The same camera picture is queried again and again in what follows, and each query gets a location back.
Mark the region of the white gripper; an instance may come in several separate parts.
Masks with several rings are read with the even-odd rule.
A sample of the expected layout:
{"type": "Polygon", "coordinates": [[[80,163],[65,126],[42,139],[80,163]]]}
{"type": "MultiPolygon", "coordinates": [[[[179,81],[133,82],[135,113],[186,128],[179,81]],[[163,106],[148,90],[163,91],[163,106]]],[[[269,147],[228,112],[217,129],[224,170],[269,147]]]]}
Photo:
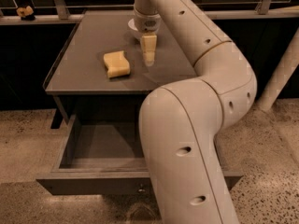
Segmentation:
{"type": "Polygon", "coordinates": [[[161,25],[159,14],[147,15],[134,8],[134,23],[138,32],[144,33],[140,38],[143,60],[146,66],[153,66],[155,62],[155,51],[157,45],[157,32],[161,25]]]}

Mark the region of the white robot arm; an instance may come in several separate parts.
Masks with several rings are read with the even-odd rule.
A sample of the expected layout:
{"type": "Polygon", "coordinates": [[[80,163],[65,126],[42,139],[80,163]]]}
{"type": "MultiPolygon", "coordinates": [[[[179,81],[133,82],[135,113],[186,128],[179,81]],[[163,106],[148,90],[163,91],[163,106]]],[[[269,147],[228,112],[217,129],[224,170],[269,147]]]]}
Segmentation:
{"type": "Polygon", "coordinates": [[[257,92],[242,52],[192,0],[135,0],[138,31],[161,18],[194,69],[151,92],[139,113],[141,145],[164,224],[239,224],[214,147],[257,92]]]}

